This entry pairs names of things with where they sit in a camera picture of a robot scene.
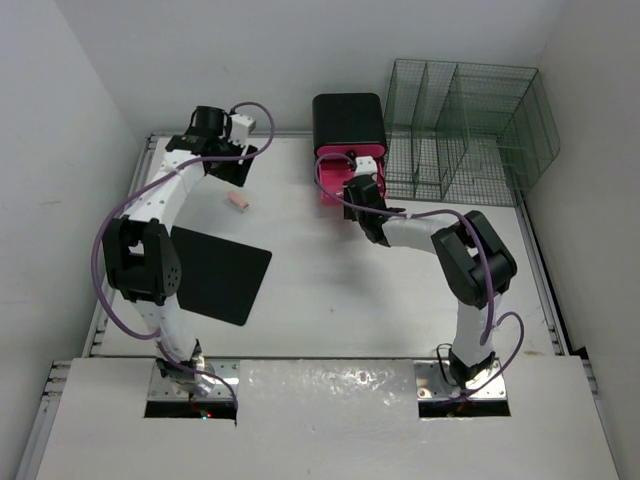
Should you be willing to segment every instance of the purple cable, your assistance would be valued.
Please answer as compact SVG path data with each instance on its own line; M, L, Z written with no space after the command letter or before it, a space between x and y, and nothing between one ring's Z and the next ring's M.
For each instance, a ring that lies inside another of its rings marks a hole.
M105 219L102 222L102 224L100 225L100 228L98 228L98 233L96 234L96 238L93 241L93 248L91 249L91 281L93 283L93 289L95 290L96 295L98 296L98 301L100 302L100 305L102 305L102 308L107 313L107 315L109 316L111 321L113 321L113 323L120 330L122 330L124 333L126 333L127 335L129 335L129 336L131 336L133 338L136 338L138 340L150 340L150 339L156 338L157 336L160 335L160 329L156 330L153 333L138 333L138 332L135 332L134 330L131 330L118 317L116 312L114 312L113 309L111 308L111 305L109 305L109 300L107 300L106 295L102 291L102 282L101 282L101 279L100 279L100 274L98 273L98 257L99 257L99 254L100 254L100 243L102 242L102 237L104 236L104 232L107 230L107 227L109 226L109 222L111 222L111 220L114 219L117 215L120 215L127 208L127 206L131 202L135 201L140 195L145 194L146 192L148 192L149 190L157 187L161 183L164 183L167 180L169 180L171 177L176 175L177 171L184 170L185 168L187 168L190 165L193 165L194 163L202 163L202 162L237 162L239 160L250 160L250 159L252 159L254 157L257 157L262 152L264 152L267 148L269 148L269 146L271 145L271 142L273 142L273 137L275 136L275 131L276 131L275 121L273 119L273 116L271 115L271 112L269 112L269 110L267 110L267 108L265 106L263 106L262 104L260 104L258 102L242 102L242 103L238 103L237 105L235 105L231 109L231 112L233 113L233 112L235 112L235 110L237 108L245 107L245 106L258 107L269 118L269 125L270 125L269 126L269 139L262 146L262 148L258 149L254 153L251 153L251 154L248 154L248 155L238 155L238 156L235 156L235 157L197 157L197 158L192 158L191 160L187 160L186 162L182 163L179 167L177 167L175 170L172 170L171 172L167 173L164 177L159 178L158 180L156 180L154 182L151 182L149 185L144 186L140 190L137 190L137 191L133 192L131 195L129 195L127 198L125 198L122 202L120 202L118 205L113 207L111 209L111 211L105 217Z
M182 365L180 362L178 362L173 357L171 357L171 355L169 355L169 352L167 352L166 348L164 348L164 345L160 341L158 342L158 349L160 350L160 353L162 353L164 358L167 359L167 362L169 362L171 365L176 367L178 370L182 370L183 372L187 372L187 373L192 373L194 375L205 375L207 377L213 378L214 380L220 382L225 387L227 387L227 389L229 390L229 393L231 393L233 408L236 412L238 411L238 397L236 396L236 392L233 391L233 388L231 387L231 385L229 385L229 383L226 380L224 380L222 377L219 377L215 373L207 372L206 370L197 370L195 368L190 368L190 367L187 367L186 365Z
M464 215L462 215L460 212L456 212L455 210L450 210L450 209L440 209L440 210L433 210L431 212L408 214L404 212L392 212L387 210L378 210L377 208L362 207L360 205L347 202L346 200L338 197L335 193L330 192L327 189L327 187L325 187L320 181L320 173L319 173L320 163L322 163L322 161L326 160L328 157L344 158L348 161L351 161L351 159L341 153L327 153L325 155L319 156L318 159L316 160L315 171L314 171L315 181L320 187L320 189L329 197L331 197L333 200L349 208L352 208L354 210L360 210L362 212L367 212L367 213L375 213L375 214L384 215L387 217L425 218L425 217L433 217L435 215L453 215L460 221L462 225L464 225L464 227L467 229L467 232L469 232L469 236L473 240L473 244L478 250L478 255L480 255L480 263L482 265L482 270L484 272L485 282L487 286L487 323L484 327L484 331L482 332L482 335L480 336L480 345L484 346L489 340L489 335L491 333L491 329L493 328L493 314L495 311L493 279L491 278L491 270L489 270L489 260L487 259L487 254L484 251L484 248L482 247L482 243L480 242L480 237L478 237L478 234L476 233L475 228L473 228L473 225L471 225L471 222L469 222L469 220L467 220L467 218Z
M516 355L518 354L518 352L520 351L520 348L522 348L522 344L524 343L524 321L522 320L522 317L518 315L516 312L506 312L498 319L498 321L496 322L496 326L497 327L500 326L500 324L507 317L515 317L515 319L518 320L518 323L520 324L520 338L518 338L518 343L516 344L516 348L514 348L513 353L507 359L507 361L504 362L504 364L500 367L500 370L498 370L493 377L491 377L489 380L484 382L482 386L478 388L474 388L472 390L466 390L465 392L461 393L457 397L449 398L447 400L443 400L442 402L436 402L435 406L444 407L445 405L451 405L453 403L463 402L467 400L471 395L479 392L484 387L486 387L491 382L493 382L496 378L498 378L500 375L502 375L502 373L507 369L507 367L511 365L511 362L513 362L513 359L516 358Z

